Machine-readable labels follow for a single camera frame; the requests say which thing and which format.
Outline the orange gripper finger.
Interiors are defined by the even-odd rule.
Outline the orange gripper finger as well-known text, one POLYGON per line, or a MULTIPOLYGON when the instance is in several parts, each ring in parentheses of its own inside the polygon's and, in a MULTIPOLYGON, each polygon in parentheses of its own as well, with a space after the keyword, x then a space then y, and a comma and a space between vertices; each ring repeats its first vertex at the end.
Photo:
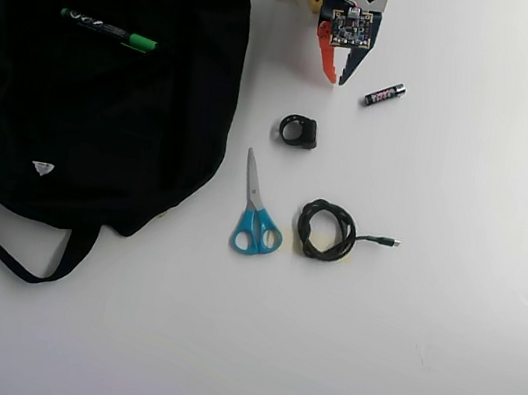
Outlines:
POLYGON ((322 57, 322 68, 330 83, 336 84, 336 69, 334 64, 334 49, 340 45, 339 38, 333 34, 331 21, 321 21, 318 24, 317 37, 322 57))

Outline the dark navy gripper finger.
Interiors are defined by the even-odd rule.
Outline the dark navy gripper finger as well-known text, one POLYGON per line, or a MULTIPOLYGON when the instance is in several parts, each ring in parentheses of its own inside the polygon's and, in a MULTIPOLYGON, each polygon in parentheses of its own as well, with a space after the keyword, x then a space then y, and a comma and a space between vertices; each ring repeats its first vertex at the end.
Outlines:
POLYGON ((382 16, 374 14, 373 22, 371 23, 370 33, 369 33, 369 45, 367 47, 354 47, 350 50, 347 56, 347 62, 345 68, 339 79, 339 85, 343 86, 347 80, 353 75, 356 69, 358 69, 361 62, 364 58, 368 56, 368 53, 375 46, 377 40, 377 35, 379 34, 380 24, 382 23, 382 16))

